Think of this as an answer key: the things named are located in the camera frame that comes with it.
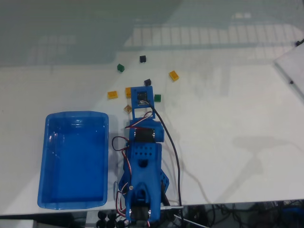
red wire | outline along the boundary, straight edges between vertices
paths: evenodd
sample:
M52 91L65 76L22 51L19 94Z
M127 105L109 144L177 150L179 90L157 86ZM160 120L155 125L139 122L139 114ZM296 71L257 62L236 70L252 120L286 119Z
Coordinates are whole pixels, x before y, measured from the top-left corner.
M124 151L122 151L122 154L123 154L124 159L127 160L127 164L128 164L128 168L129 168L129 171L130 171L130 175L132 175L132 170L131 170L131 165L130 165L129 159L125 155Z
M139 121L136 121L135 123L133 123L133 124L131 124L131 125L129 125L129 126L126 126L125 129L126 129L126 128L133 128L133 126L135 126L136 124L138 124L139 122L141 122L143 119L148 119L149 117L146 117L146 115L147 115L148 113L152 113L152 111L146 112L145 115L143 116L143 118L141 118Z

cable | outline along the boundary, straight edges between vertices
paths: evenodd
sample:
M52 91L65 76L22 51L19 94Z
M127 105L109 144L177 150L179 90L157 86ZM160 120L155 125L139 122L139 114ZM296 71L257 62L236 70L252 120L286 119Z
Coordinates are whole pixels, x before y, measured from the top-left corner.
M214 225L214 223L215 223L215 208L214 208L214 205L212 205L212 211L213 211L213 220L212 220L212 222L210 224L210 227L212 227Z
M115 136L113 139L112 139L112 147L113 147L113 150L115 150L115 151L124 151L124 150L126 150L127 148L128 148L128 146L126 146L126 147L123 147L122 149L119 149L119 150L117 150L117 149L115 149L114 148L114 139L116 139L116 138L122 138L122 139L125 139L127 142L129 142L129 139L127 139L126 137L122 137L122 136Z
M131 125L129 125L129 126L126 126L125 129L127 129L127 128L134 128L135 125L137 125L138 123L140 123L141 121L143 121L143 120L145 120L145 119L150 118L152 115L153 115L153 112L152 112L152 111L146 112L145 115L143 116L143 118L141 118L139 121L137 121L137 122L135 122L135 123L133 123L133 124L131 124Z
M131 169L131 165L130 165L130 162L129 162L129 159L127 157L127 155L124 153L124 151L127 152L127 149L128 149L128 145L123 147L122 149L115 149L114 148L114 139L116 138L122 138L122 139L125 139L128 143L130 142L129 139L127 139L126 137L122 137L122 136L115 136L113 139L112 139L112 147L113 147L113 150L115 151L121 151L122 152L122 155L123 155L123 158L126 159L127 161L127 164L128 164L128 168L129 168L129 171L130 171L130 180L129 180L129 183L131 184L131 179L132 179L132 169Z
M117 192L116 192L116 200L115 200L116 212L117 212L117 214L119 214L120 216L125 217L125 214L123 214L123 213L119 210L119 208L118 208L118 193L121 193L121 191L117 191Z
M184 206L163 206L161 210L171 210L171 209L183 209Z
M180 168L180 162L179 162L179 157L178 157L178 154L177 154L177 151L176 151L176 148L175 148L175 145L174 145L174 142L173 142L173 140L172 140L172 138L171 138L171 136L170 136L170 134L169 134L169 131L168 131L168 129L167 129L167 127L166 127L166 125L165 125L165 123L163 122L163 120L162 120L162 118L161 118L161 116L158 114L158 112L155 110L155 108L149 103L149 102L146 102L149 106L150 106L150 108L155 112L155 114L158 116L158 118L159 118L159 120L160 120L160 122L162 123L162 125L163 125L163 127L164 127L164 129L165 129L165 131L166 131L166 133L167 133L167 136L168 136L168 138L170 139L170 142L171 142L171 144L172 144L172 147L173 147L173 150L174 150L174 153L175 153L175 157L176 157L176 163L177 163L177 172L178 172L178 177L177 177L177 179L178 179L178 195L179 195L179 202L180 202L180 206L182 206L182 203L181 203L181 168ZM182 227L184 226L184 215L182 214L182 209L180 209L180 217L181 217L181 225L182 225Z
M184 221L189 222L189 223L192 223L192 224L197 225L197 226L199 226L199 227L209 228L209 227L203 226L203 225L201 225L201 224L198 224L198 223L196 223L196 222L192 222L192 221L190 221L190 220L187 220L187 219L185 219L185 218L184 218Z

